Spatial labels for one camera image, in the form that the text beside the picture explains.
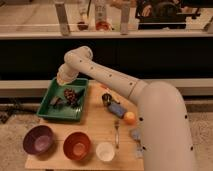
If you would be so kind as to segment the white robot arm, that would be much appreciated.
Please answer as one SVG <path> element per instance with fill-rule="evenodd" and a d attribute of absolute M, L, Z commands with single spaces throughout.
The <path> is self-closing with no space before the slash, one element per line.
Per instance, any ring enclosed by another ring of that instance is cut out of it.
<path fill-rule="evenodd" d="M 163 81 L 147 83 L 92 58 L 87 46 L 66 52 L 57 83 L 71 83 L 83 73 L 135 104 L 145 171 L 197 171 L 187 109 L 179 90 Z"/>

